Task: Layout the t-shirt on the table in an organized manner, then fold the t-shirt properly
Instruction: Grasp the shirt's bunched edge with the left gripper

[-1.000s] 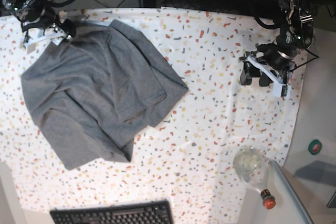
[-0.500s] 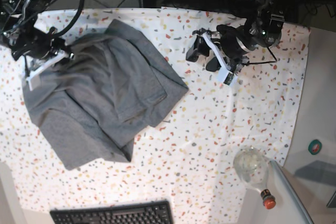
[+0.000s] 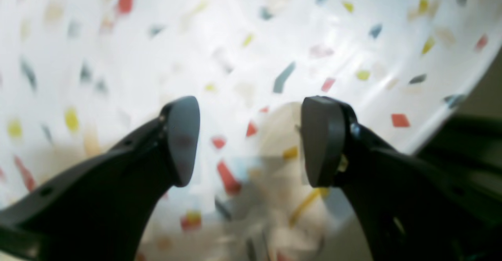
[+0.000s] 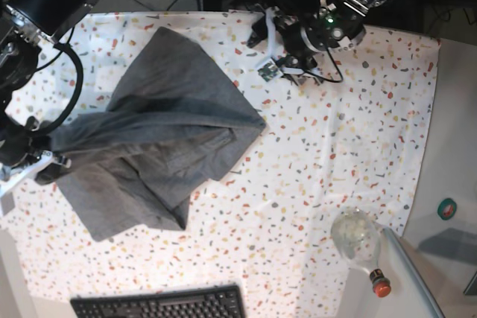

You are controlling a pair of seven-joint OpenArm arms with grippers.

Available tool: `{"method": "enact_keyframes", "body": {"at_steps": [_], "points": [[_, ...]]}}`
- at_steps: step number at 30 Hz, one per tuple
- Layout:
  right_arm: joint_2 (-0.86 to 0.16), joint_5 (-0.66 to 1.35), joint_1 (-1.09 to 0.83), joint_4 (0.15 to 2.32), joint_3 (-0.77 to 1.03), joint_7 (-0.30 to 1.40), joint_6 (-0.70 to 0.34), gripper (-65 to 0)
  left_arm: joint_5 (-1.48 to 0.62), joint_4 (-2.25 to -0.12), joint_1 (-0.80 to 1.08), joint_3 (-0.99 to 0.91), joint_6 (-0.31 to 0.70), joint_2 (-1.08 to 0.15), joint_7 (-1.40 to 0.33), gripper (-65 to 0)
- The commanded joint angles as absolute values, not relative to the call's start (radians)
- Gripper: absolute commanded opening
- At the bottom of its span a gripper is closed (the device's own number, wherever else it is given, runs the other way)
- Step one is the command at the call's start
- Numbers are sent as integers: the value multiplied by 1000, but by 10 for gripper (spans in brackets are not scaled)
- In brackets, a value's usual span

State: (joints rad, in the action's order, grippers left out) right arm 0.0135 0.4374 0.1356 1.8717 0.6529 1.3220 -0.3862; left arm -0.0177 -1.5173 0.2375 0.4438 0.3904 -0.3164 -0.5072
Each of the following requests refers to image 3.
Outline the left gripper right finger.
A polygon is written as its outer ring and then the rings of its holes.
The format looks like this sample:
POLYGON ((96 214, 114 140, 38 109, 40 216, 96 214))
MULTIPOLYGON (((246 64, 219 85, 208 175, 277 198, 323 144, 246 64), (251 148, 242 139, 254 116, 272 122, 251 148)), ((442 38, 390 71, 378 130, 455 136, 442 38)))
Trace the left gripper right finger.
POLYGON ((350 105, 312 96, 301 105, 306 175, 339 188, 375 261, 500 261, 501 176, 431 165, 360 124, 350 105))

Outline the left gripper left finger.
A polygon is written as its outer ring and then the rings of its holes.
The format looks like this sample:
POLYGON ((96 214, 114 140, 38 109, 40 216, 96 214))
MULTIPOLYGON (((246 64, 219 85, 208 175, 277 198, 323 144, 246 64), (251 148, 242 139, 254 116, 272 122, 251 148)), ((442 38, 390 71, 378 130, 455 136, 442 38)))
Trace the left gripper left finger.
POLYGON ((132 261, 152 212, 189 184, 200 109, 165 105, 109 151, 59 174, 1 211, 1 252, 28 261, 132 261))

